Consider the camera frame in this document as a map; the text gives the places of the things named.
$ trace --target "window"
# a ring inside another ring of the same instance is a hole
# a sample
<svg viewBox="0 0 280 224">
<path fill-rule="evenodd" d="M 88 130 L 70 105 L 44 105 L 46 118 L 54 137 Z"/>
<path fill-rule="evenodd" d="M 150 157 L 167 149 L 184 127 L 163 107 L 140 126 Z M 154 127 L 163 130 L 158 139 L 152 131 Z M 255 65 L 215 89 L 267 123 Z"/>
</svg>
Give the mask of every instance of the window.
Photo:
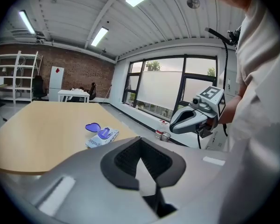
<svg viewBox="0 0 280 224">
<path fill-rule="evenodd" d="M 123 103 L 135 106 L 134 100 L 136 98 L 142 64 L 143 62 L 130 63 L 129 72 L 126 77 L 124 95 L 122 97 Z"/>
<path fill-rule="evenodd" d="M 216 60 L 187 58 L 186 73 L 216 76 Z"/>
<path fill-rule="evenodd" d="M 183 55 L 137 61 L 130 64 L 123 102 L 170 121 L 178 109 L 216 81 L 216 57 Z"/>
<path fill-rule="evenodd" d="M 142 62 L 135 62 L 131 65 L 131 73 L 141 72 Z"/>
<path fill-rule="evenodd" d="M 180 80 L 183 57 L 145 61 L 137 96 L 138 109 L 171 120 Z"/>
<path fill-rule="evenodd" d="M 137 89 L 139 76 L 129 76 L 126 89 L 135 91 Z"/>
<path fill-rule="evenodd" d="M 135 95 L 136 95 L 135 93 L 127 92 L 126 93 L 125 103 L 133 105 L 134 104 L 134 100 L 135 100 Z"/>
<path fill-rule="evenodd" d="M 203 89 L 206 89 L 212 82 L 196 79 L 186 79 L 186 84 L 182 93 L 182 101 L 192 102 L 196 94 Z"/>
</svg>

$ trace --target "hand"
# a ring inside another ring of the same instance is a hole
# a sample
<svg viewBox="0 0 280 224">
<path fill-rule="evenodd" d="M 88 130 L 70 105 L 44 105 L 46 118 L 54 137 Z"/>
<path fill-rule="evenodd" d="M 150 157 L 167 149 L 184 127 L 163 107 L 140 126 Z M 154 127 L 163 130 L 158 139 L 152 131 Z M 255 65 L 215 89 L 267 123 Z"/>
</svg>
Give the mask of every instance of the hand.
<svg viewBox="0 0 280 224">
<path fill-rule="evenodd" d="M 214 124 L 214 119 L 208 118 L 208 119 L 206 120 L 206 124 L 209 125 L 209 126 L 213 126 L 213 124 Z"/>
</svg>

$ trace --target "ceiling beam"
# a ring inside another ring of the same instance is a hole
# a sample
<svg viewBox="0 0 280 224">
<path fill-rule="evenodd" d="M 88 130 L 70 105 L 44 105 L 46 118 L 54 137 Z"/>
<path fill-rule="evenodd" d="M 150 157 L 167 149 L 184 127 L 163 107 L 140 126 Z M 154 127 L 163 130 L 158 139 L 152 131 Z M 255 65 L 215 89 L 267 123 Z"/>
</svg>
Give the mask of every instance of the ceiling beam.
<svg viewBox="0 0 280 224">
<path fill-rule="evenodd" d="M 104 5 L 104 7 L 102 8 L 102 10 L 99 12 L 97 18 L 95 19 L 91 29 L 90 29 L 90 32 L 88 34 L 88 37 L 86 39 L 86 43 L 85 43 L 85 46 L 84 48 L 86 49 L 88 44 L 89 44 L 89 41 L 93 35 L 93 32 L 95 30 L 95 28 L 97 27 L 97 25 L 99 24 L 99 22 L 101 21 L 101 19 L 103 18 L 103 16 L 105 15 L 105 13 L 108 11 L 108 9 L 112 6 L 112 4 L 115 2 L 116 0 L 108 0 L 106 2 L 106 4 Z"/>
<path fill-rule="evenodd" d="M 42 31 L 43 35 L 45 36 L 47 41 L 51 40 L 51 35 L 49 33 L 49 31 L 47 30 L 47 25 L 44 21 L 44 17 L 42 14 L 42 9 L 40 7 L 39 4 L 39 0 L 29 0 L 31 9 L 32 9 L 32 13 L 36 19 L 37 25 L 39 27 L 39 30 Z"/>
<path fill-rule="evenodd" d="M 187 46 L 207 46 L 207 47 L 219 47 L 224 48 L 224 45 L 221 40 L 214 38 L 184 38 L 176 39 L 166 42 L 160 42 L 152 44 L 150 46 L 142 47 L 134 51 L 130 51 L 126 54 L 123 54 L 119 57 L 118 61 L 129 58 L 131 56 L 139 55 L 149 51 L 160 50 L 165 48 L 174 48 L 174 47 L 187 47 Z M 228 49 L 235 50 L 233 46 L 227 45 Z"/>
<path fill-rule="evenodd" d="M 4 33 L 8 33 L 11 37 L 13 37 L 13 33 L 11 32 L 11 30 L 8 30 L 6 26 L 3 27 L 4 31 L 1 31 L 3 34 Z"/>
</svg>

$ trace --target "white desk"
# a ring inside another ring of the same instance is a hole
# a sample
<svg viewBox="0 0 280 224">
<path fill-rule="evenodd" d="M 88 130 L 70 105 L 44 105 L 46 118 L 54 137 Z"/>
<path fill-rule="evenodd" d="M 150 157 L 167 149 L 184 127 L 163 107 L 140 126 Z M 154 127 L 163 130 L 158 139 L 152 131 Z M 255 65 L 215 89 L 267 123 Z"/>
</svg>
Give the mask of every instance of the white desk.
<svg viewBox="0 0 280 224">
<path fill-rule="evenodd" d="M 84 97 L 84 103 L 89 103 L 89 94 L 85 91 L 68 91 L 68 90 L 60 90 L 58 92 L 58 102 L 61 102 L 61 96 L 66 96 L 65 102 L 67 102 L 68 96 L 75 96 L 75 97 Z"/>
</svg>

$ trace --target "tree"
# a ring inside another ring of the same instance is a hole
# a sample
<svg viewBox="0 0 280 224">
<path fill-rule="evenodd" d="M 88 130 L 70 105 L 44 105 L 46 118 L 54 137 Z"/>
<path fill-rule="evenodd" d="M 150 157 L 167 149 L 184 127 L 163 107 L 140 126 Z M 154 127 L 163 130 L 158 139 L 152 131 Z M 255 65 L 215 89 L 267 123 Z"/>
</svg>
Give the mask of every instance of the tree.
<svg viewBox="0 0 280 224">
<path fill-rule="evenodd" d="M 130 102 L 134 102 L 136 94 L 131 93 Z"/>
<path fill-rule="evenodd" d="M 160 71 L 161 66 L 158 61 L 152 61 L 152 62 L 147 62 L 145 65 L 148 69 L 148 71 Z"/>
<path fill-rule="evenodd" d="M 142 107 L 142 108 L 144 108 L 145 103 L 144 103 L 144 102 L 142 102 L 142 101 L 138 101 L 137 105 L 138 105 L 138 107 Z"/>
<path fill-rule="evenodd" d="M 213 67 L 209 68 L 207 71 L 207 75 L 211 76 L 211 77 L 215 77 L 216 76 L 215 68 L 213 68 Z"/>
</svg>

